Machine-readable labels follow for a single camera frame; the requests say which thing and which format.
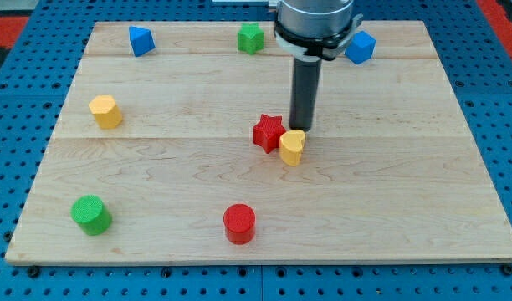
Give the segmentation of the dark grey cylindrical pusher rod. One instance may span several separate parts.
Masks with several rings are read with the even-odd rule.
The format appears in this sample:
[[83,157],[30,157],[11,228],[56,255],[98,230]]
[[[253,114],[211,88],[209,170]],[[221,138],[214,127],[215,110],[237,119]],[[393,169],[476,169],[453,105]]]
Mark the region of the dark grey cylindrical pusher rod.
[[309,131],[315,112],[321,61],[305,62],[294,59],[289,110],[289,127]]

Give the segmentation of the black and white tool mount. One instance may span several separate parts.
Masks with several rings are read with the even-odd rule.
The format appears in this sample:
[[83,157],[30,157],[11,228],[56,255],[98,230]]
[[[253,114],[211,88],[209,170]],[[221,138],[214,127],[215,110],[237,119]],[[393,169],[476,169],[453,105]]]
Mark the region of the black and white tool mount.
[[362,21],[363,14],[358,13],[339,33],[326,38],[307,38],[290,32],[281,22],[276,20],[274,22],[274,36],[276,43],[298,60],[310,63],[320,59],[332,61],[345,52]]

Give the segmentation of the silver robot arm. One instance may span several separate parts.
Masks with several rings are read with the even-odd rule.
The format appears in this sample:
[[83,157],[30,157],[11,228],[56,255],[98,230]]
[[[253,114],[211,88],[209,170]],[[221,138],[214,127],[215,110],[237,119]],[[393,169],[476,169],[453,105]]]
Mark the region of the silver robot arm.
[[353,0],[279,0],[274,37],[293,57],[289,128],[312,128],[321,65],[346,51],[363,21]]

